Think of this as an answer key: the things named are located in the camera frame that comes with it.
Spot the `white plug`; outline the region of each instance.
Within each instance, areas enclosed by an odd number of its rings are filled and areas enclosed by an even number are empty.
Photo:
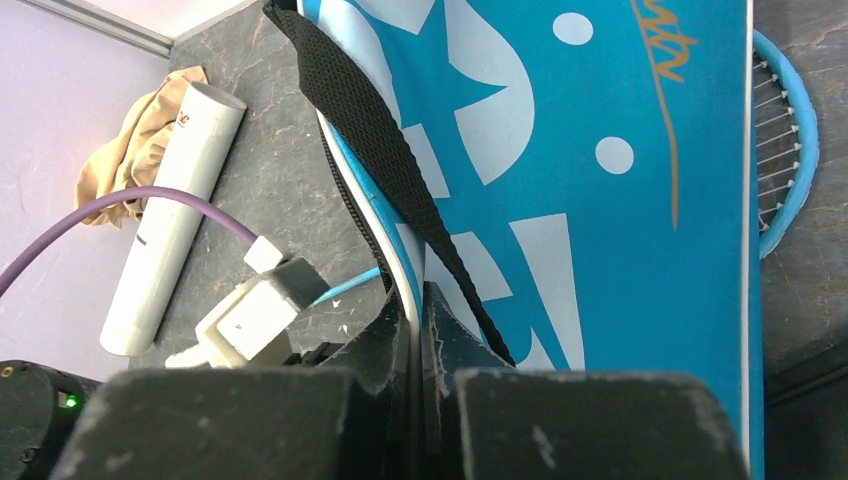
[[[262,274],[277,268],[288,260],[284,250],[265,237],[257,237],[244,255],[244,263],[254,272]]]
[[[195,328],[198,344],[165,366],[280,366],[293,353],[286,327],[329,288],[303,258],[283,262],[236,286]]]

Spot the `racket strings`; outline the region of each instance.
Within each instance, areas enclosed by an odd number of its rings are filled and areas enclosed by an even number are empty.
[[[753,62],[754,125],[757,135],[758,222],[769,229],[783,208],[800,168],[801,143],[795,109],[780,77],[756,54]]]

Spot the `black strap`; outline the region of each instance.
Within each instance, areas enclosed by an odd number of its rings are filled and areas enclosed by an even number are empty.
[[[445,264],[492,351],[515,365],[445,229],[415,157],[377,89],[338,45],[297,13],[296,1],[271,0],[263,11],[297,50],[300,90],[344,138],[398,213]]]

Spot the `white wall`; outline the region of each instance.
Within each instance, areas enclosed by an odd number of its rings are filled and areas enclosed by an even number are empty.
[[[177,38],[254,0],[87,0],[159,35]]]
[[[168,61],[0,0],[0,268],[73,207],[77,174]],[[100,328],[136,225],[77,226],[0,298],[0,359],[103,379]]]

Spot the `blue cable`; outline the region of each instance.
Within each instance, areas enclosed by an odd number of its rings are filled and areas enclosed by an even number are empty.
[[[318,305],[321,302],[325,302],[325,301],[335,297],[336,295],[340,295],[340,294],[350,290],[351,288],[358,287],[359,285],[362,285],[363,283],[367,282],[368,280],[371,280],[372,278],[379,277],[379,276],[380,276],[380,269],[377,268],[377,267],[374,267],[371,270],[368,270],[367,272],[360,273],[359,275],[351,278],[350,280],[348,280],[346,282],[342,282],[341,284],[339,284],[339,285],[327,290],[326,292],[324,292],[324,295],[321,295],[318,298],[318,300],[315,300],[315,303],[313,303],[313,305]]]

